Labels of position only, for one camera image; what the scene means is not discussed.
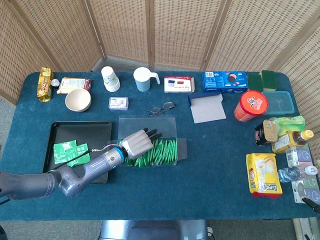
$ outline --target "blue cookie box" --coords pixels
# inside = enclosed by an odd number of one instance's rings
[[[236,75],[234,82],[228,80],[230,74]],[[202,84],[204,92],[244,93],[248,89],[247,73],[245,71],[204,71]]]

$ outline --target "white cup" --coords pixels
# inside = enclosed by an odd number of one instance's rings
[[[110,66],[101,69],[101,74],[105,88],[109,92],[115,92],[120,88],[120,81],[114,70]]]
[[[155,78],[158,85],[160,84],[160,79],[157,73],[150,72],[146,67],[139,67],[133,72],[133,77],[135,80],[136,87],[140,92],[146,92],[150,88],[150,78]]]

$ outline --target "light blue mug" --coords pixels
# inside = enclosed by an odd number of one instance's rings
[[[140,92],[146,92],[150,88],[150,78],[155,78],[158,85],[160,84],[160,79],[157,73],[150,72],[146,67],[139,67],[133,72],[133,77],[135,80],[136,87]]]

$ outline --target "plastic bottle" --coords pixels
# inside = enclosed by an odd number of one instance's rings
[[[314,133],[311,130],[289,132],[271,144],[272,151],[275,154],[283,154],[296,148],[301,148],[313,136]]]
[[[308,179],[317,174],[318,170],[315,166],[305,163],[293,167],[286,167],[278,171],[279,180],[282,183]]]

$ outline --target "gold packaging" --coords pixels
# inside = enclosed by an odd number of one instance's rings
[[[36,91],[36,97],[40,102],[48,102],[52,98],[52,86],[51,80],[54,78],[54,74],[49,67],[42,67],[39,75],[38,87]]]

